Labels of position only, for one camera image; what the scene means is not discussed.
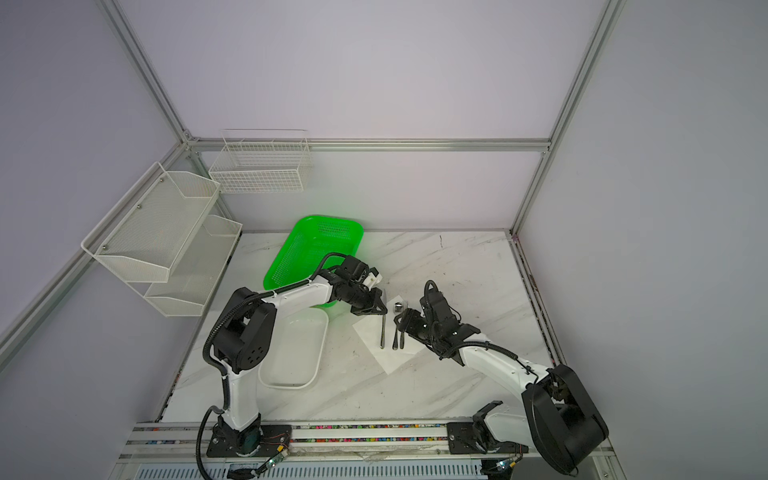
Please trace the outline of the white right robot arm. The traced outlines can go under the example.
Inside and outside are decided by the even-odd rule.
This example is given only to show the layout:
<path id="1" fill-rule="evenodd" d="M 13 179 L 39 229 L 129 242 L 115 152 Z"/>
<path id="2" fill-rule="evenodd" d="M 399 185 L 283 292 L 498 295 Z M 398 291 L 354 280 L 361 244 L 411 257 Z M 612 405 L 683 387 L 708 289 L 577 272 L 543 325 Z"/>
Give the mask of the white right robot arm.
<path id="1" fill-rule="evenodd" d="M 607 424 L 573 369 L 537 364 L 492 342 L 461 321 L 433 282 L 420 307 L 402 308 L 394 324 L 398 343 L 411 338 L 439 359 L 473 369 L 519 398 L 522 413 L 493 400 L 470 421 L 447 427 L 453 453 L 508 455 L 487 475 L 510 477 L 514 463 L 535 450 L 557 473 L 575 476 L 580 463 L 607 439 Z"/>

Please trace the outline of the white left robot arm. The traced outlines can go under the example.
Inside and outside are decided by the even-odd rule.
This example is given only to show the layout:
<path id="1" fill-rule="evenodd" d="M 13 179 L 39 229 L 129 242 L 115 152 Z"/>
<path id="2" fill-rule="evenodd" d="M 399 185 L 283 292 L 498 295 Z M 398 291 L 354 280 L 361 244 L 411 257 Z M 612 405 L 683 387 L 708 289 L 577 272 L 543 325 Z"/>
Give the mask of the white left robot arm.
<path id="1" fill-rule="evenodd" d="M 352 255 L 332 252 L 306 279 L 265 292 L 237 289 L 212 326 L 202 358 L 222 382 L 222 405 L 214 438 L 237 456 L 251 456 L 271 443 L 261 427 L 256 384 L 250 371 L 269 353 L 278 322 L 310 308 L 340 301 L 356 316 L 387 312 L 378 287 L 381 273 Z"/>

